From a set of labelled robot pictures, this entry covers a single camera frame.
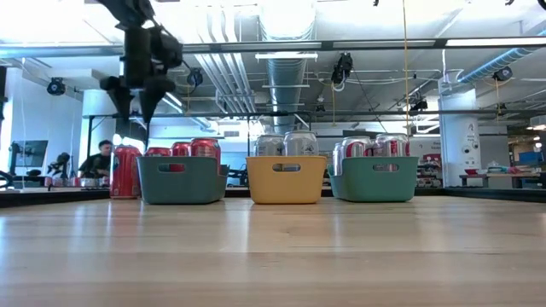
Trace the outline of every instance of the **duct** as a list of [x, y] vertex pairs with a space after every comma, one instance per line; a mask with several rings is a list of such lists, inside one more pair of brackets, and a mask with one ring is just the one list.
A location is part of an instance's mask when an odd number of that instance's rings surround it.
[[[202, 16], [199, 18], [199, 20], [201, 20], [202, 23], [198, 25], [198, 27], [197, 27], [198, 31], [197, 32], [199, 33], [199, 36], [201, 37], [201, 40], [204, 43], [212, 42], [211, 35], [209, 34], [209, 31], [208, 31], [208, 15], [206, 13], [206, 8], [202, 9]], [[225, 94], [237, 94], [237, 90], [235, 89], [235, 86], [231, 82], [231, 78], [229, 77], [229, 73], [225, 69], [225, 65], [222, 62], [222, 58], [220, 57], [220, 55], [219, 54], [209, 55], [209, 59], [211, 57], [212, 57], [213, 61], [212, 61], [212, 63], [209, 62], [209, 66], [213, 66], [214, 63], [216, 63], [216, 67], [220, 71], [220, 74], [218, 76], [222, 76], [222, 78], [224, 79], [224, 83], [227, 85], [227, 87], [229, 89], [227, 91], [225, 90], [224, 93]], [[245, 108], [243, 107], [244, 102], [241, 101], [241, 99], [239, 99], [239, 98], [240, 97], [235, 97], [234, 98], [235, 109], [237, 110], [237, 112], [245, 112]]]
[[[291, 9], [285, 9], [290, 3]], [[315, 23], [313, 1], [275, 1], [262, 5], [260, 28], [264, 41], [311, 40]], [[278, 85], [302, 84], [305, 75], [305, 59], [267, 60], [267, 72], [273, 111], [295, 112], [298, 110], [301, 88], [278, 88]], [[275, 133], [284, 134], [294, 127], [294, 116], [274, 117]]]
[[[541, 31], [537, 36], [546, 36], [546, 30]], [[519, 59], [522, 59], [526, 55], [530, 55], [538, 49], [540, 48], [512, 48], [495, 59], [488, 61], [478, 69], [458, 78], [457, 81], [463, 84], [468, 84], [476, 82], [482, 78], [490, 77], [494, 72], [503, 69]]]

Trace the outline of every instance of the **metal frame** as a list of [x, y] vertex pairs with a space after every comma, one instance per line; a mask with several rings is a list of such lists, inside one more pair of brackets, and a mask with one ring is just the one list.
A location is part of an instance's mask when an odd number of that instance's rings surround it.
[[[537, 38], [503, 37], [472, 38], [472, 40]], [[468, 38], [412, 38], [407, 40], [408, 49], [506, 49], [539, 48], [546, 43], [521, 44], [503, 43], [498, 45], [450, 46], [449, 40]], [[183, 46], [184, 54], [221, 54], [246, 52], [282, 52], [282, 51], [351, 51], [351, 50], [403, 50], [403, 39], [352, 39], [352, 40], [316, 40], [292, 42], [241, 42], [241, 43], [190, 43]], [[111, 56], [122, 55], [122, 44], [103, 44], [94, 46], [24, 46], [22, 43], [0, 43], [0, 58], [21, 57], [63, 57], [63, 56]]]

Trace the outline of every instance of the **desk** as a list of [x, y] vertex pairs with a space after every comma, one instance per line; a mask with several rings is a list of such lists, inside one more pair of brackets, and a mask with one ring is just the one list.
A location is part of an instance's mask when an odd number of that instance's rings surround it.
[[523, 178], [539, 178], [537, 173], [518, 173], [518, 174], [478, 174], [478, 175], [460, 175], [462, 186], [467, 187], [468, 179], [481, 178], [484, 183], [484, 188], [489, 188], [489, 178], [512, 178], [512, 187], [521, 188], [521, 179]]
[[0, 306], [544, 307], [544, 214], [444, 196], [3, 209]]

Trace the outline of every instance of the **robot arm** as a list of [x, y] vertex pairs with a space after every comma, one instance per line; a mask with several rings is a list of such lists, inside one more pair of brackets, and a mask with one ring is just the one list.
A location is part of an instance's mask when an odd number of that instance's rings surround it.
[[[182, 45], [163, 26], [154, 20], [154, 9], [149, 0], [97, 0], [119, 21], [116, 26], [125, 32], [124, 73], [101, 80], [105, 90], [125, 120], [129, 118], [130, 104], [139, 96], [142, 117], [149, 123], [155, 108], [166, 92], [176, 89], [166, 77], [170, 68], [183, 63]], [[142, 28], [147, 20], [154, 26]]]

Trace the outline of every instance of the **black shirt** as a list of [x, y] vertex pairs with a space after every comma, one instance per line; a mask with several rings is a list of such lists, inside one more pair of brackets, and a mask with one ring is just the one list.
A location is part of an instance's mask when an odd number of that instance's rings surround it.
[[101, 178], [105, 175], [99, 174], [97, 170], [110, 171], [110, 156], [104, 156], [100, 153], [94, 154], [79, 167], [84, 178]]

